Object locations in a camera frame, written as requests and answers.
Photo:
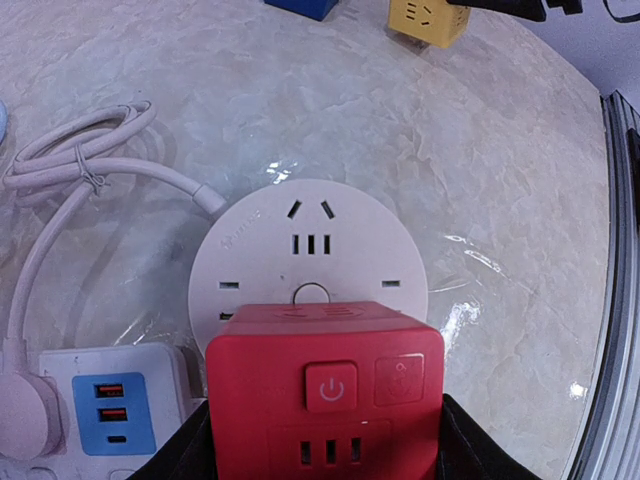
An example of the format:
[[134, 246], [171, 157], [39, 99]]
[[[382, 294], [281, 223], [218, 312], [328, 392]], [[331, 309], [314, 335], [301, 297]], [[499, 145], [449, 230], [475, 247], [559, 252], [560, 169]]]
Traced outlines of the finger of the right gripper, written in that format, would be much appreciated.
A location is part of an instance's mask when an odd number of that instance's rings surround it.
[[546, 11], [541, 0], [447, 0], [447, 3], [489, 10], [524, 20], [546, 20]]

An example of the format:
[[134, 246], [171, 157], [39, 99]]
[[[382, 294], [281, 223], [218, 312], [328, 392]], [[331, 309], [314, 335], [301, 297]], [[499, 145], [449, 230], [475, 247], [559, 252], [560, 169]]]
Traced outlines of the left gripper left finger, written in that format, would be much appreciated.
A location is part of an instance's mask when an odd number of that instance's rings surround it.
[[202, 402], [162, 448], [129, 479], [210, 478], [210, 415]]

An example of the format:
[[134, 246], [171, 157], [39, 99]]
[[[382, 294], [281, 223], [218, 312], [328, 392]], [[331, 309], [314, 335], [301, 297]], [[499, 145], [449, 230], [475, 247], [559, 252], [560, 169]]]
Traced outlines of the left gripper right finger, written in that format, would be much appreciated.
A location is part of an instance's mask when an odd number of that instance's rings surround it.
[[439, 478], [538, 480], [507, 454], [448, 394], [443, 395], [439, 432]]

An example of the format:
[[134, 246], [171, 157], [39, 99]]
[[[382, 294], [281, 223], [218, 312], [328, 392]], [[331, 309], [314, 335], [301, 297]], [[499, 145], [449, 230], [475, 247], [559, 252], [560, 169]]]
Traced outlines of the white power strip blue USB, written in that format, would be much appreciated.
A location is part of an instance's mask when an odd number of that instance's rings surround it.
[[126, 479], [201, 404], [183, 353], [164, 343], [67, 350], [28, 356], [54, 389], [61, 440], [31, 460], [1, 460], [4, 479]]

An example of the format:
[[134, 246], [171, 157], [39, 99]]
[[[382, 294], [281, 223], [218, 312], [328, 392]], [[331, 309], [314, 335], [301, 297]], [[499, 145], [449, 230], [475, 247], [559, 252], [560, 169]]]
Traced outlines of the yellow cube socket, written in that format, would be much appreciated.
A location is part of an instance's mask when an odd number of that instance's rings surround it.
[[445, 0], [391, 0], [388, 26], [427, 44], [449, 48], [465, 32], [471, 8]]

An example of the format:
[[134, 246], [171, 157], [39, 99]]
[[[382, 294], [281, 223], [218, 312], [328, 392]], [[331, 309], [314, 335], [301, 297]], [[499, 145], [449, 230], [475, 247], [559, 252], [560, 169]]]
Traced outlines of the red cube socket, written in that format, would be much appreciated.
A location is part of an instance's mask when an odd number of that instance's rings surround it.
[[440, 332], [375, 302], [241, 307], [209, 343], [221, 479], [432, 479]]

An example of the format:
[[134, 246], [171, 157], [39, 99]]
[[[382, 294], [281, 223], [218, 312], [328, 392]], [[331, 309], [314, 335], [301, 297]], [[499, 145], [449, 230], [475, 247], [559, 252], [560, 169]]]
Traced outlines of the blue cube socket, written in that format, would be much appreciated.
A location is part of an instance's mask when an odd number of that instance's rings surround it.
[[338, 0], [264, 0], [264, 3], [298, 15], [323, 21]]

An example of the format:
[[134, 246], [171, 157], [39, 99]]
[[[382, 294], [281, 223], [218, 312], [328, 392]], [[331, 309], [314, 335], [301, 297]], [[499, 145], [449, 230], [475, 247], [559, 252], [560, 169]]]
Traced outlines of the white round socket base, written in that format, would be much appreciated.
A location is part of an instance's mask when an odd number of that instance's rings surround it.
[[244, 305], [362, 301], [425, 321], [424, 263], [392, 211], [328, 180], [287, 181], [232, 205], [202, 241], [188, 289], [199, 350]]

